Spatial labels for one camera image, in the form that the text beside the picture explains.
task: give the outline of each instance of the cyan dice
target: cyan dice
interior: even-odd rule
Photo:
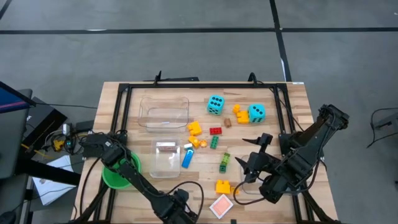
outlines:
[[[207,103],[207,112],[214,115],[221,115],[224,107],[224,98],[218,95],[212,95]]]
[[[248,108],[250,123],[259,123],[266,120],[264,105],[250,105]]]

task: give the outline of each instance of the white paper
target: white paper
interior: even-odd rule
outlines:
[[[59,159],[56,159],[52,162],[49,162],[47,165],[53,166],[53,167],[62,167],[61,169],[73,172],[72,166],[70,166],[70,157],[63,156]],[[67,193],[69,190],[72,188],[76,187],[74,185],[70,184],[61,184],[58,182],[54,182],[52,180],[45,180],[37,177],[33,177],[33,181],[35,183],[35,186],[37,188],[37,191],[39,195],[43,195],[40,197],[43,205],[49,205],[59,197],[61,197],[63,194]]]

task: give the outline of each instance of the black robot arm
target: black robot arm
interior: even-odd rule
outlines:
[[[120,136],[113,135],[111,133],[92,134],[87,136],[87,139],[82,145],[87,151],[91,148],[98,152],[100,149],[101,153],[99,156],[101,158],[101,162],[107,168],[113,172],[117,172],[135,186],[135,188],[149,200],[154,213],[164,223],[196,223],[198,215],[193,211],[185,211],[187,200],[189,198],[188,192],[182,189],[177,189],[171,195],[171,192],[164,193],[162,191],[158,191],[138,172],[134,164],[131,162],[122,162],[131,161],[130,150],[121,143],[123,142],[123,139],[126,139],[123,134]],[[70,223],[90,223],[88,222],[88,219],[94,212],[96,206],[98,206],[107,189],[108,186],[104,185],[84,213],[76,220],[72,220]],[[109,220],[96,222],[109,223]]]
[[[308,188],[303,189],[302,187],[314,173],[314,167],[315,176],[324,145],[337,130],[347,128],[348,118],[347,114],[333,105],[323,105],[315,123],[305,131],[279,136],[282,159],[266,153],[266,148],[272,141],[270,134],[263,133],[261,137],[255,140],[243,139],[261,147],[259,152],[250,153],[247,162],[236,157],[246,175],[244,182],[254,182],[261,172],[267,172],[271,175],[267,176],[259,187],[263,199],[277,203],[283,194],[303,193],[321,221],[334,222],[308,193],[308,189],[312,186],[315,178]]]

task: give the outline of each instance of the wooden table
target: wooden table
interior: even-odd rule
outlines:
[[[111,120],[116,101],[118,82],[104,83],[98,110],[95,118],[94,131],[103,131],[107,133],[111,127]],[[310,104],[308,102],[307,93],[304,84],[288,83],[289,98],[295,119],[305,129],[313,123]],[[223,114],[221,116],[213,116],[206,112],[206,104],[210,95],[224,96],[226,104],[224,105]],[[157,136],[176,136],[182,140],[182,144],[188,143],[188,131],[178,134],[157,134],[148,133],[145,128],[137,123],[139,114],[139,105],[144,96],[158,99],[187,97],[190,101],[189,120],[198,121],[202,128],[202,135],[199,139],[211,140],[209,128],[214,126],[222,126],[223,134],[217,149],[199,148],[190,163],[188,169],[181,168],[180,176],[172,179],[153,179],[149,175],[151,156],[150,144],[154,137]],[[250,104],[262,103],[266,107],[266,121],[261,124],[238,124],[236,117],[232,113],[232,107],[240,104],[241,108],[247,108]],[[118,128],[123,112],[124,103],[121,105]],[[288,122],[286,110],[284,112],[284,121],[286,130],[288,130]],[[224,118],[230,118],[232,127],[225,128],[223,124]],[[268,89],[231,89],[231,88],[148,88],[133,89],[131,104],[129,109],[129,117],[127,122],[127,130],[129,140],[127,147],[135,152],[142,162],[142,171],[145,178],[148,179],[158,190],[168,191],[178,183],[185,180],[194,180],[199,182],[205,191],[205,201],[201,212],[199,223],[229,223],[231,219],[237,219],[238,223],[295,223],[294,208],[292,197],[284,195],[276,204],[261,201],[252,205],[238,205],[234,202],[232,195],[228,197],[234,202],[232,209],[222,218],[217,219],[211,212],[209,206],[220,196],[215,192],[215,185],[218,179],[228,180],[231,185],[236,186],[241,181],[240,166],[234,157],[243,157],[249,155],[250,152],[258,152],[259,146],[249,144],[242,141],[242,138],[255,139],[262,133],[269,133],[274,136],[271,145],[267,148],[267,152],[274,156],[280,157],[280,147],[277,135],[280,133],[277,113],[275,108],[275,99],[273,93]],[[231,160],[227,166],[225,174],[219,173],[219,165],[223,158],[224,152],[231,154]],[[181,161],[185,152],[181,152]],[[88,159],[85,162],[81,182],[78,188],[75,204],[79,209],[80,194],[83,181],[87,175],[88,169],[93,164],[94,159]],[[83,210],[90,204],[94,196],[98,192],[100,184],[102,163],[97,163],[88,178],[88,184],[83,199]],[[200,190],[196,185],[186,184],[181,187],[190,193],[188,201],[189,206],[195,212],[198,211],[200,204]],[[238,200],[248,202],[253,199],[260,198],[257,186],[246,186],[246,192],[240,189]],[[108,204],[108,193],[105,195],[102,209],[101,219],[105,218],[106,206]],[[310,190],[314,199],[318,202],[322,209],[331,218],[337,219],[335,205],[331,196],[330,186],[325,168],[320,165],[315,184]],[[302,216],[306,219],[303,198],[299,195],[302,209]],[[134,187],[125,190],[117,190],[114,201],[114,209],[112,223],[159,223],[160,220],[154,215],[150,203],[144,198]]]

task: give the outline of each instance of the monitor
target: monitor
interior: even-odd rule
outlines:
[[[22,110],[35,105],[36,103],[30,98],[0,82],[0,113]]]

